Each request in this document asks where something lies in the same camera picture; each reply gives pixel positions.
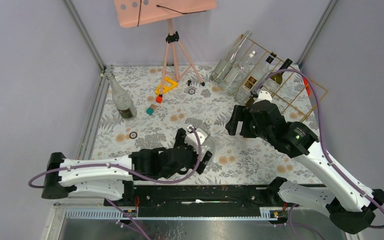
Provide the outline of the short clear glass bottle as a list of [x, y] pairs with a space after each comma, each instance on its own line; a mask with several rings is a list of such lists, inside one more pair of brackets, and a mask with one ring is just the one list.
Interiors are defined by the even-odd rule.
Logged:
[[203, 159], [206, 151], [212, 152], [212, 161], [215, 157], [216, 153], [216, 140], [211, 133], [206, 129], [196, 128], [192, 124], [188, 125], [186, 128], [187, 135], [185, 137], [185, 143], [192, 146], [196, 152], [198, 152], [198, 140], [193, 133], [192, 129], [195, 130], [197, 135], [199, 136], [199, 142], [201, 145], [201, 159]]

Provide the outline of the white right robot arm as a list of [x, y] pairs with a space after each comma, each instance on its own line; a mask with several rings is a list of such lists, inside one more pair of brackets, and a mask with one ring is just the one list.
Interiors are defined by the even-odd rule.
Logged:
[[283, 202], [310, 208], [327, 216], [349, 234], [373, 227], [375, 211], [384, 204], [384, 191], [362, 184], [328, 153], [321, 138], [299, 121], [287, 121], [278, 106], [260, 100], [251, 106], [235, 105], [225, 129], [230, 136], [261, 138], [275, 150], [310, 170], [326, 187], [316, 190], [276, 177], [267, 186], [267, 201], [273, 206]]

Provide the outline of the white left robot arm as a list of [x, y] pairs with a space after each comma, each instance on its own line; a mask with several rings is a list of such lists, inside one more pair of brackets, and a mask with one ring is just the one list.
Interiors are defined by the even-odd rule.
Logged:
[[203, 144], [208, 136], [193, 126], [180, 128], [171, 148], [141, 149], [97, 161], [69, 159], [54, 152], [46, 166], [41, 197], [57, 200], [85, 195], [118, 200], [128, 206], [134, 202], [135, 192], [123, 182], [175, 184], [176, 180], [171, 179], [174, 175], [188, 178], [202, 163]]

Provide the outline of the frosted champagne bottle dark label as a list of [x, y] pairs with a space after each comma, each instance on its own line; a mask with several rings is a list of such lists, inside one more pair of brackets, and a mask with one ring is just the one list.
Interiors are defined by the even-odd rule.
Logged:
[[109, 81], [113, 103], [124, 120], [132, 120], [137, 116], [137, 109], [129, 92], [121, 87], [112, 72], [105, 73]]

